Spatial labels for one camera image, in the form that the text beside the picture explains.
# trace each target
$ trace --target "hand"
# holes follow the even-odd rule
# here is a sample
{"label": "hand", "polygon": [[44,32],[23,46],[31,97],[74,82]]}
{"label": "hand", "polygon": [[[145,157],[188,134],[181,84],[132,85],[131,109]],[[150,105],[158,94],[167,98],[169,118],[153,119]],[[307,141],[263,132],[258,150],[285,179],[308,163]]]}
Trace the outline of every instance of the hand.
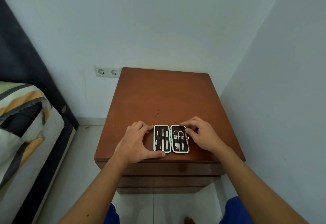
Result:
{"label": "hand", "polygon": [[185,132],[189,134],[194,142],[202,149],[215,153],[221,145],[225,145],[211,125],[198,117],[182,122],[180,125],[186,127]]}
{"label": "hand", "polygon": [[142,121],[134,122],[127,127],[124,137],[118,143],[114,155],[120,156],[127,164],[137,163],[150,158],[164,157],[163,151],[149,151],[142,142],[145,133],[153,129]]}

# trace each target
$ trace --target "dark bed frame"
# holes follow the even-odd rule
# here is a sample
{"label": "dark bed frame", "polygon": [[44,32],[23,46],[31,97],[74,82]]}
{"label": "dark bed frame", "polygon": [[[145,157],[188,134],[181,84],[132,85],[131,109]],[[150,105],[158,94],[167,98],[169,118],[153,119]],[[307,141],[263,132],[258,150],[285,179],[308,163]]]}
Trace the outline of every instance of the dark bed frame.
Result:
{"label": "dark bed frame", "polygon": [[55,86],[45,64],[5,0],[0,0],[0,81],[28,83],[43,91],[61,114],[65,127],[13,223],[32,223],[65,152],[73,129],[79,124]]}

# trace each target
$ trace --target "brown wooden top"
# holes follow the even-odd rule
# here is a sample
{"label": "brown wooden top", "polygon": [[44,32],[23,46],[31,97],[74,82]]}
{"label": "brown wooden top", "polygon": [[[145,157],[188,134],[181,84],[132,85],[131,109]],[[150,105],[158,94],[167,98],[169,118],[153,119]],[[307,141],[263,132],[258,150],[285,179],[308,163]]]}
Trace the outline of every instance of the brown wooden top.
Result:
{"label": "brown wooden top", "polygon": [[[245,160],[208,74],[124,67],[94,160],[108,161],[128,125],[135,121],[142,120],[148,125],[178,125],[194,116],[209,122],[218,136]],[[144,146],[153,150],[153,131],[144,136]],[[189,147],[187,154],[171,152],[154,161],[218,162],[192,139]]]}

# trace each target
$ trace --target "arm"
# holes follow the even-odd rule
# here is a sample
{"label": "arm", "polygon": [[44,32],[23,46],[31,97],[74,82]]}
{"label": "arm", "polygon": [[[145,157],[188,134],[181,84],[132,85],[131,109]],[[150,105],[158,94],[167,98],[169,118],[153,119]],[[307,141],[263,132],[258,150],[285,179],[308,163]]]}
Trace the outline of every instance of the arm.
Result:
{"label": "arm", "polygon": [[218,137],[209,123],[194,117],[180,125],[187,127],[186,132],[199,147],[220,160],[254,223],[307,223]]}
{"label": "arm", "polygon": [[123,170],[131,163],[165,156],[162,151],[147,150],[142,143],[145,133],[153,127],[142,121],[128,126],[112,158],[61,219],[60,224],[104,222]]}

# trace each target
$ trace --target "electrical outlet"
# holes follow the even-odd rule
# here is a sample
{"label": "electrical outlet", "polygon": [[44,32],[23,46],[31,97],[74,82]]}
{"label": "electrical outlet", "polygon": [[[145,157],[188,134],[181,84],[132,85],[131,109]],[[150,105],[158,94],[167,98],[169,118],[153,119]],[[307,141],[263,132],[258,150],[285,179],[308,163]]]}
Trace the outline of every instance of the electrical outlet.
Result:
{"label": "electrical outlet", "polygon": [[121,68],[120,67],[106,67],[94,65],[94,71],[98,77],[120,77]]}

